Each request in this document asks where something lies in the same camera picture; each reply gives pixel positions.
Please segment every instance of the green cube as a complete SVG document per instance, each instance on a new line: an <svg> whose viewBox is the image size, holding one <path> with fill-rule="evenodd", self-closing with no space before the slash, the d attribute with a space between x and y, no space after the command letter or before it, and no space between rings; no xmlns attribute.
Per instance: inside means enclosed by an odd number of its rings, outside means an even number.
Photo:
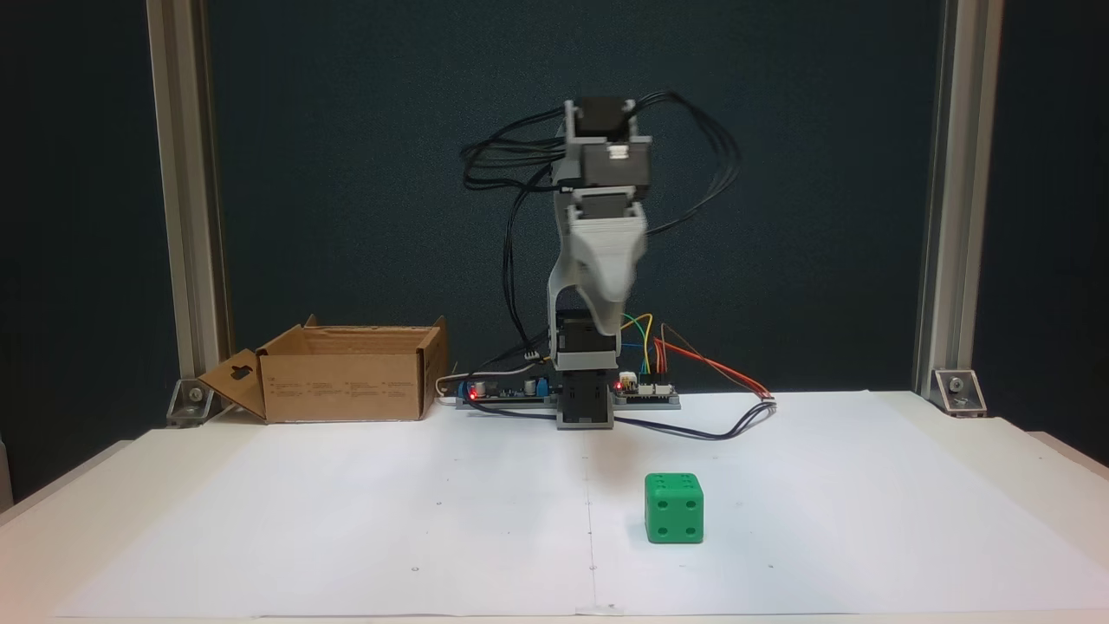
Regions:
<svg viewBox="0 0 1109 624"><path fill-rule="evenodd" d="M657 544L699 544L704 540L704 493L696 475L652 472L647 490L647 539Z"/></svg>

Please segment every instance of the box flap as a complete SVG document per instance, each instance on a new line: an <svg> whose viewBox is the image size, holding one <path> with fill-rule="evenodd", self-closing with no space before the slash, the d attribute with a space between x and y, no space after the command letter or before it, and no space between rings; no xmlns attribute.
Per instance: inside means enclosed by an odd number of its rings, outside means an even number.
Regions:
<svg viewBox="0 0 1109 624"><path fill-rule="evenodd" d="M204 374L200 377L200 381L232 403L265 420L266 407L262 398L258 359L250 349L240 351Z"/></svg>
<svg viewBox="0 0 1109 624"><path fill-rule="evenodd" d="M308 341L304 338L304 328L293 326L288 331L263 345L258 351L262 356L308 356Z"/></svg>

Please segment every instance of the orange wire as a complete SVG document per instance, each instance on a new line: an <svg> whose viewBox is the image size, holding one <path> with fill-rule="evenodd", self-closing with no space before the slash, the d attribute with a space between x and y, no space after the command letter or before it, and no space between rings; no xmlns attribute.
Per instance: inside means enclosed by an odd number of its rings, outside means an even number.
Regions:
<svg viewBox="0 0 1109 624"><path fill-rule="evenodd" d="M751 389L754 390L756 395L760 395L760 396L764 395L766 397L770 397L770 395L771 395L770 390L766 390L766 387L764 387L763 385L756 382L755 380L749 378L747 376L745 376L745 375L743 375L743 374L741 374L739 371L732 370L732 369L730 369L730 368L721 365L720 362L716 362L714 360L710 360L708 358L704 358L703 356L698 356L696 354L693 354L692 351L685 351L681 347L675 347L673 345L670 345L669 342L665 342L665 341L657 338L657 339L654 339L654 350L658 352L660 349L671 349L671 350L673 350L673 351L675 351L678 354L681 354L682 356L685 356L686 358L690 358L690 359L693 359L693 360L699 360L699 361L702 361L702 362L709 365L710 367L714 367L714 368L716 368L719 370L726 371L728 374L734 376L735 379L737 379L737 380L746 383L747 386L750 386Z"/></svg>

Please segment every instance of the black cable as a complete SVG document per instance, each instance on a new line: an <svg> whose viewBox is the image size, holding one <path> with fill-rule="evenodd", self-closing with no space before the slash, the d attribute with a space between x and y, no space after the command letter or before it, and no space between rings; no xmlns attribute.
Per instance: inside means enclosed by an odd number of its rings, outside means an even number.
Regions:
<svg viewBox="0 0 1109 624"><path fill-rule="evenodd" d="M761 401L756 403L753 408L747 410L745 415L740 417L740 420L732 426L732 429L724 433L711 433L708 431L700 431L696 429L688 429L684 427L678 427L673 424L659 423L653 421L642 421L639 419L629 419L624 417L614 417L614 420L619 423L631 424L635 427L642 427L650 429L652 431L658 431L659 433L669 433L673 436L681 436L684 438L693 438L696 440L709 440L709 441L723 441L732 440L739 437L741 433L747 430L752 422L764 412L772 412L777 408L777 405L773 401Z"/></svg>
<svg viewBox="0 0 1109 624"><path fill-rule="evenodd" d="M690 112L693 116L693 121L708 140L713 154L716 156L718 167L716 173L709 183L709 190L699 202L693 204L692 207L688 208L676 218L663 223L662 225L651 227L647 231L648 235L661 234L679 223L683 223L692 218L705 203L720 195L735 182L740 174L740 162L742 160L739 144L735 142L735 139L728 131L728 129L711 117L708 113L693 105L689 100L682 98L673 91L655 91L640 98L635 102L635 105L632 106L632 109L628 111L624 116L630 119L650 106L665 102L681 104Z"/></svg>
<svg viewBox="0 0 1109 624"><path fill-rule="evenodd" d="M474 175L470 174L470 172L475 167L478 168L491 167L491 166L486 166L486 163L479 160L479 157L490 147L496 146L499 147L500 150L506 149L503 147L503 145L508 145L509 146L508 149L521 149L523 146L529 146L529 145L537 147L537 150L535 151L526 150L525 152L522 152L531 154L545 153L542 151L545 149L553 150L553 147L558 145L559 142L552 141L551 139L540 139L537 141L526 142L526 141L515 141L510 139L505 139L503 134L507 134L508 132L511 132L513 130L519 130L520 127L526 127L528 125L557 119L562 115L562 112L563 112L562 106L557 106L548 111L533 114L531 116L526 116L523 119L513 121L512 123L509 123L508 125L494 132L488 139L484 141L479 141L477 143L472 143L470 145L462 147L462 150L459 152L459 155L461 155L466 161L466 165L462 168L462 185L472 191L488 191L491 188L505 188L505 187L516 187L520 190L527 190L529 192L550 192L559 190L561 186L553 186L553 185L538 186L536 184L520 182L519 180L513 180L511 177L475 177ZM553 150L549 153L549 155L554 156L557 152L558 150ZM536 164L536 163L526 162L521 164L521 166L526 166L527 164Z"/></svg>
<svg viewBox="0 0 1109 624"><path fill-rule="evenodd" d="M537 185L550 172L551 167L549 164L543 166L528 180L527 185ZM521 187L516 194L516 200L512 202L512 208L508 213L508 225L505 227L505 243L501 252L500 280L505 294L505 304L508 306L508 316L517 334L520 335L520 342L527 345L530 351L533 342L528 339L528 335L523 330L520 311L516 305L516 254L512 245L512 227L516 224L516 216L520 213L520 207L523 206L523 201L528 197L529 193L530 191L527 187Z"/></svg>

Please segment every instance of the cardboard box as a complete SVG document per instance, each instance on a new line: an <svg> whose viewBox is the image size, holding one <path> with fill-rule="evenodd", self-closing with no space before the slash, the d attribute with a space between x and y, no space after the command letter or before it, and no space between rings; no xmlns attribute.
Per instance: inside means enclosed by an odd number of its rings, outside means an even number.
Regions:
<svg viewBox="0 0 1109 624"><path fill-rule="evenodd" d="M271 423L418 421L447 375L447 323L319 327L315 316L200 381Z"/></svg>

